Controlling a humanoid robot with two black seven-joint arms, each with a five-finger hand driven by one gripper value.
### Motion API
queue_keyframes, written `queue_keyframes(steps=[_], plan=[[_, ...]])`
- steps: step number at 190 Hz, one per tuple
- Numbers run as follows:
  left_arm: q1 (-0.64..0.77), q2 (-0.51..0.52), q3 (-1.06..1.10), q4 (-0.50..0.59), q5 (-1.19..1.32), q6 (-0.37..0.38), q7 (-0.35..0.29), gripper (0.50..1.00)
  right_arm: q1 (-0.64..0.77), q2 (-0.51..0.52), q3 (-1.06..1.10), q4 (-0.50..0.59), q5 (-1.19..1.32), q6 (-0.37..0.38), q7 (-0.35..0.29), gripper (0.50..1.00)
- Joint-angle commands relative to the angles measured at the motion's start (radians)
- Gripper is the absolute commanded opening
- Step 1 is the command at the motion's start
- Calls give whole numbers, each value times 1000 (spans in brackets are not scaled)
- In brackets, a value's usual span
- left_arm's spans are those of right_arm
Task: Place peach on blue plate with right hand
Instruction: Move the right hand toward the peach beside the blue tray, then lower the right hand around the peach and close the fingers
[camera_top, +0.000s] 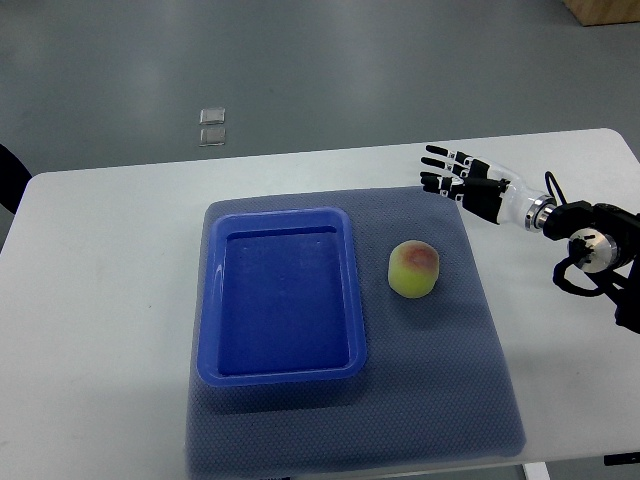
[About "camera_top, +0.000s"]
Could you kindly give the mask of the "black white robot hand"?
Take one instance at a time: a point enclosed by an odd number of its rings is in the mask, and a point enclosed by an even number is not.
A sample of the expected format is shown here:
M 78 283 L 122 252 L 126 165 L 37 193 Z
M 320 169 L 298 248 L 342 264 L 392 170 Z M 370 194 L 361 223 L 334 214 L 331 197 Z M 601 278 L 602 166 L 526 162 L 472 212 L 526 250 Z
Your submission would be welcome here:
M 423 190 L 458 202 L 490 223 L 511 223 L 537 232 L 543 209 L 556 205 L 550 195 L 529 188 L 502 165 L 437 145 L 425 150 L 421 162 L 429 169 L 420 173 Z

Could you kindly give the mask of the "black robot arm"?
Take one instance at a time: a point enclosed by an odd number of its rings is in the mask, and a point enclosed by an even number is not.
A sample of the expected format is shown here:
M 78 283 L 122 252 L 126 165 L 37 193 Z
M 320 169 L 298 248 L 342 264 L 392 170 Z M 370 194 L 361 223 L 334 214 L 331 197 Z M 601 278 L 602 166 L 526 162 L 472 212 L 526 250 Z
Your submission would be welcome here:
M 553 173 L 545 173 L 552 203 L 535 216 L 535 226 L 550 240 L 565 240 L 567 256 L 552 281 L 571 295 L 608 297 L 615 323 L 639 332 L 639 215 L 620 207 L 566 200 Z

